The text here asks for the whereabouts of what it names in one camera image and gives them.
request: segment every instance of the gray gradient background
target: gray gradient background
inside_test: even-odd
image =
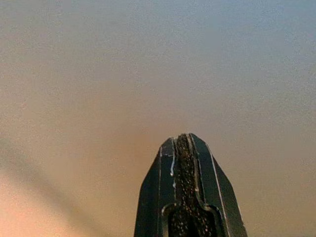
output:
[[[160,144],[193,132],[249,237],[314,237],[315,22],[314,0],[0,1],[1,180],[132,236]]]

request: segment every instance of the black plastic object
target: black plastic object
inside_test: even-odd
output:
[[[134,237],[247,237],[232,185],[194,134],[160,147],[140,190]]]

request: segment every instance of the textured black strip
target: textured black strip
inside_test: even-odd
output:
[[[169,216],[169,237],[216,237],[214,216],[201,208],[195,195],[196,157],[186,134],[178,137],[176,148],[176,188],[181,205]]]

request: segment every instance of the plain background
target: plain background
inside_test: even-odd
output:
[[[316,235],[316,1],[2,0],[0,236],[133,236],[193,132],[249,237]]]

